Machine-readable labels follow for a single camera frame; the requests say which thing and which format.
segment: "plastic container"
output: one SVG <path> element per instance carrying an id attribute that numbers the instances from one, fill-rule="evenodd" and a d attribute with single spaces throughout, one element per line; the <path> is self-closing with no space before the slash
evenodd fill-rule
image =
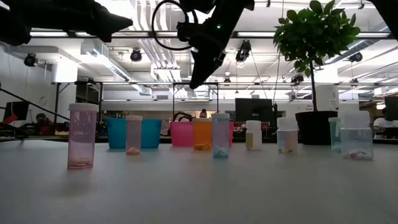
<path id="1" fill-rule="evenodd" d="M 234 122 L 229 122 L 229 147 L 232 147 L 232 140 L 234 138 Z"/>
<path id="2" fill-rule="evenodd" d="M 373 159 L 372 130 L 367 111 L 349 111 L 341 115 L 341 153 L 347 159 Z"/>
<path id="3" fill-rule="evenodd" d="M 211 115 L 213 120 L 213 158 L 227 159 L 229 156 L 229 114 Z"/>
<path id="4" fill-rule="evenodd" d="M 211 150 L 211 119 L 195 118 L 193 122 L 193 149 Z"/>
<path id="5" fill-rule="evenodd" d="M 260 150 L 262 147 L 262 131 L 260 121 L 246 122 L 246 148 Z"/>
<path id="6" fill-rule="evenodd" d="M 192 122 L 171 122 L 170 132 L 173 146 L 193 146 Z"/>
<path id="7" fill-rule="evenodd" d="M 72 103 L 69 110 L 68 168 L 93 167 L 98 105 Z"/>
<path id="8" fill-rule="evenodd" d="M 331 151 L 341 154 L 340 118 L 329 118 Z"/>
<path id="9" fill-rule="evenodd" d="M 161 119 L 143 119 L 141 149 L 157 149 L 160 143 L 161 130 Z"/>
<path id="10" fill-rule="evenodd" d="M 126 117 L 126 155 L 141 153 L 142 116 Z"/>
<path id="11" fill-rule="evenodd" d="M 297 153 L 299 137 L 296 119 L 278 118 L 277 126 L 278 152 L 284 154 Z"/>
<path id="12" fill-rule="evenodd" d="M 111 118 L 106 120 L 108 129 L 108 141 L 110 149 L 126 148 L 126 120 L 123 118 Z"/>

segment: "container lid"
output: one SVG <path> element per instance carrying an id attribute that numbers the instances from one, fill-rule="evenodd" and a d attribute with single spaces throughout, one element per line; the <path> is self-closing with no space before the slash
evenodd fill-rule
<path id="1" fill-rule="evenodd" d="M 214 119 L 229 119 L 229 114 L 217 113 L 217 114 L 212 114 L 211 117 Z"/>
<path id="2" fill-rule="evenodd" d="M 261 121 L 246 121 L 246 128 L 261 130 Z"/>
<path id="3" fill-rule="evenodd" d="M 126 116 L 126 121 L 142 121 L 142 116 Z"/>
<path id="4" fill-rule="evenodd" d="M 212 122 L 213 120 L 211 118 L 193 118 L 193 122 Z"/>
<path id="5" fill-rule="evenodd" d="M 340 122 L 340 118 L 329 118 L 329 122 Z"/>
<path id="6" fill-rule="evenodd" d="M 367 111 L 347 111 L 341 114 L 342 128 L 367 128 L 370 122 Z"/>
<path id="7" fill-rule="evenodd" d="M 297 130 L 295 118 L 278 118 L 276 121 L 279 130 Z"/>
<path id="8" fill-rule="evenodd" d="M 98 112 L 100 108 L 98 105 L 94 105 L 91 103 L 71 103 L 69 104 L 70 111 L 93 111 Z"/>

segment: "orange plastic cup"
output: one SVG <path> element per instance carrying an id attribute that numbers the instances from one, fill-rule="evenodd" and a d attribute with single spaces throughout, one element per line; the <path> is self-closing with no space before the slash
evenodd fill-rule
<path id="1" fill-rule="evenodd" d="M 193 119 L 193 149 L 211 150 L 211 119 Z"/>

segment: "computer monitor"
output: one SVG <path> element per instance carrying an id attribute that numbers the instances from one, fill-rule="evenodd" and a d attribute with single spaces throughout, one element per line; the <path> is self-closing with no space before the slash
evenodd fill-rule
<path id="1" fill-rule="evenodd" d="M 3 120 L 9 118 L 11 115 L 14 114 L 18 117 L 17 121 L 25 121 L 28 110 L 29 110 L 29 104 L 26 102 L 23 101 L 8 102 L 6 106 L 6 111 L 4 112 Z"/>
<path id="2" fill-rule="evenodd" d="M 386 118 L 389 121 L 398 120 L 398 97 L 396 96 L 387 96 L 384 98 L 384 102 L 386 104 L 387 114 Z"/>
<path id="3" fill-rule="evenodd" d="M 270 126 L 275 126 L 272 100 L 237 98 L 235 99 L 235 112 L 236 121 L 256 120 L 269 122 Z"/>

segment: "pink object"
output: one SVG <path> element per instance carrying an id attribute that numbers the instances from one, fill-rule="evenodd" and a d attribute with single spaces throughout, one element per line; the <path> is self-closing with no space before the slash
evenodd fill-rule
<path id="1" fill-rule="evenodd" d="M 98 105 L 72 103 L 69 110 L 68 168 L 93 167 Z"/>
<path id="2" fill-rule="evenodd" d="M 229 122 L 229 146 L 232 146 L 232 138 L 234 136 L 234 122 Z"/>
<path id="3" fill-rule="evenodd" d="M 173 146 L 193 146 L 192 122 L 171 122 L 170 131 Z"/>

